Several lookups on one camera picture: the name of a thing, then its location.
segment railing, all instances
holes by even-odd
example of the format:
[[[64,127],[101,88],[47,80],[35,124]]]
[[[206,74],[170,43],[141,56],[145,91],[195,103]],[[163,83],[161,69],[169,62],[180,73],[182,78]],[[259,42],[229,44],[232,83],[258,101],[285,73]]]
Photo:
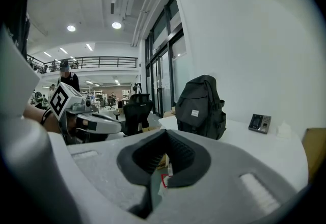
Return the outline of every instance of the railing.
[[[60,70],[60,63],[63,60],[53,60],[52,62],[44,63],[30,55],[28,56],[28,63],[38,73],[45,74]],[[70,69],[77,68],[108,68],[108,67],[122,67],[122,68],[136,68],[137,58],[130,57],[81,57],[67,59]]]

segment table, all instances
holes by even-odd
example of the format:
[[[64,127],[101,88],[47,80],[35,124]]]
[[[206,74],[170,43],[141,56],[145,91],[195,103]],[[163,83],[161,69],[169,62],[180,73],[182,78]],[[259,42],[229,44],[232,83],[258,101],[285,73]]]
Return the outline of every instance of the table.
[[[175,116],[158,120],[163,129],[178,130]],[[237,146],[265,163],[286,179],[297,191],[308,184],[308,163],[301,140],[280,138],[248,130],[248,125],[227,120],[227,130],[217,142]]]

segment backpack label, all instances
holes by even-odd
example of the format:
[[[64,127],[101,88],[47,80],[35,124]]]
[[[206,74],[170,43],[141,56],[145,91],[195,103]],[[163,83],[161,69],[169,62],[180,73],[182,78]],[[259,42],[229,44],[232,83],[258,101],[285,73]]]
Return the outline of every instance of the backpack label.
[[[199,111],[198,110],[193,110],[192,111],[192,116],[198,117]]]

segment white pipe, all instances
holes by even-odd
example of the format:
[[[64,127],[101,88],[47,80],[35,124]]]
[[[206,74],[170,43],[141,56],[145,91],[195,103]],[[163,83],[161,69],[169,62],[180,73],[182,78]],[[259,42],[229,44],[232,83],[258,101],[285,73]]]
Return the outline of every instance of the white pipe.
[[[137,20],[137,24],[136,24],[136,28],[134,29],[134,32],[133,32],[133,37],[132,37],[132,42],[131,42],[131,46],[134,46],[134,42],[135,42],[135,39],[136,39],[136,35],[139,35],[139,25],[140,25],[140,21],[141,21],[141,18],[143,17],[143,15],[146,14],[146,16],[144,17],[144,19],[147,17],[148,15],[148,11],[146,10],[146,7],[147,7],[147,1],[148,0],[144,0],[144,3],[143,3],[143,6],[142,6],[142,9],[141,9],[141,12],[138,16],[138,20]]]

